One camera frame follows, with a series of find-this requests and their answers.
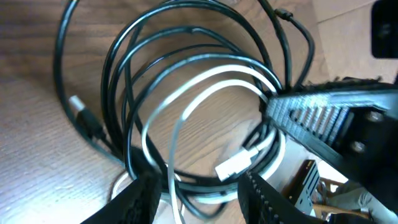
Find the wooden surface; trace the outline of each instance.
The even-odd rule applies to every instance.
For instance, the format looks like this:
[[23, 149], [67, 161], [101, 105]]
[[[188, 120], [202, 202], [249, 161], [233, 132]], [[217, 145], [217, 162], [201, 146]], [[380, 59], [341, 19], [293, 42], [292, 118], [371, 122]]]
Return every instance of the wooden surface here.
[[[257, 30], [271, 55], [275, 72], [283, 81], [282, 51], [271, 22], [255, 0], [224, 1], [238, 10]], [[81, 1], [68, 33], [64, 78], [68, 95], [78, 95], [99, 117], [100, 79], [103, 60], [114, 37], [140, 12], [155, 6], [155, 0]], [[122, 171], [89, 147], [67, 121], [55, 96], [52, 80], [52, 52], [63, 0], [2, 0], [0, 2], [0, 223], [79, 223], [100, 209], [112, 181]], [[317, 44], [309, 80], [329, 79], [322, 43], [311, 0], [271, 1], [285, 7], [309, 28]], [[231, 19], [215, 12], [184, 9], [155, 17], [143, 35], [179, 24], [213, 29], [258, 57], [254, 42]], [[307, 44], [290, 24], [282, 22], [294, 59], [294, 79], [307, 54]], [[162, 52], [194, 42], [209, 42], [199, 35], [179, 35], [145, 47], [133, 58], [133, 71]], [[156, 66], [141, 78], [137, 93], [165, 65], [184, 58], [178, 55]], [[211, 66], [207, 62], [182, 68], [166, 78], [147, 99], [140, 115], [149, 113], [171, 91]], [[174, 121], [187, 103], [210, 83], [230, 77], [250, 80], [242, 74], [224, 74], [203, 82], [175, 102], [150, 128], [149, 134], [168, 158], [167, 146]], [[119, 84], [118, 93], [124, 82]], [[241, 88], [222, 90], [202, 104], [184, 125], [176, 154], [177, 167], [189, 172], [214, 175], [214, 166], [237, 151], [245, 135], [259, 121], [258, 99]], [[139, 145], [135, 133], [134, 144]], [[270, 183], [282, 190], [307, 153], [298, 146], [287, 149], [281, 168]], [[173, 223], [165, 210], [159, 223]], [[188, 223], [203, 223], [187, 214]], [[237, 202], [232, 202], [215, 221], [243, 223]]]
[[351, 11], [355, 9], [361, 8], [376, 0], [314, 0], [313, 5], [315, 8], [315, 14], [317, 15], [318, 22], [326, 21], [332, 19], [334, 17], [341, 16], [343, 14], [349, 14]]
[[319, 23], [331, 78], [381, 76], [385, 82], [395, 80], [398, 60], [376, 59], [371, 54], [372, 4], [358, 4], [356, 9]]

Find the black cable plug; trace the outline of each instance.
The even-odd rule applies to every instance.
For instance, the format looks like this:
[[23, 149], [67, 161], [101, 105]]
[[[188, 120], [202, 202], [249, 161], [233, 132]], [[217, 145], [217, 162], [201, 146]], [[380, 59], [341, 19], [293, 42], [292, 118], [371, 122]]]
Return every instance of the black cable plug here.
[[283, 20], [290, 21], [293, 17], [293, 13], [286, 9], [275, 9], [275, 14]]
[[76, 122], [86, 131], [89, 138], [106, 139], [104, 128], [95, 115], [77, 96], [69, 98], [69, 103], [78, 111]]

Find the black device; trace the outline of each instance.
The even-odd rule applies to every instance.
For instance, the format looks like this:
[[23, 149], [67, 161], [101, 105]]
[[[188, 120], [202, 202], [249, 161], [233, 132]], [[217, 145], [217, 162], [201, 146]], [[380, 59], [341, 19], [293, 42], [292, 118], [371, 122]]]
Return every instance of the black device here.
[[238, 199], [247, 224], [372, 223], [370, 220], [352, 214], [333, 214], [329, 221], [306, 215], [281, 196], [262, 177], [252, 172], [246, 172], [239, 178]]
[[346, 78], [270, 100], [267, 116], [308, 150], [398, 208], [398, 86]]
[[398, 1], [376, 1], [372, 8], [372, 54], [398, 58]]
[[317, 163], [313, 159], [307, 159], [298, 170], [292, 188], [287, 194], [288, 200], [306, 215], [311, 214], [313, 203], [312, 193], [319, 183]]

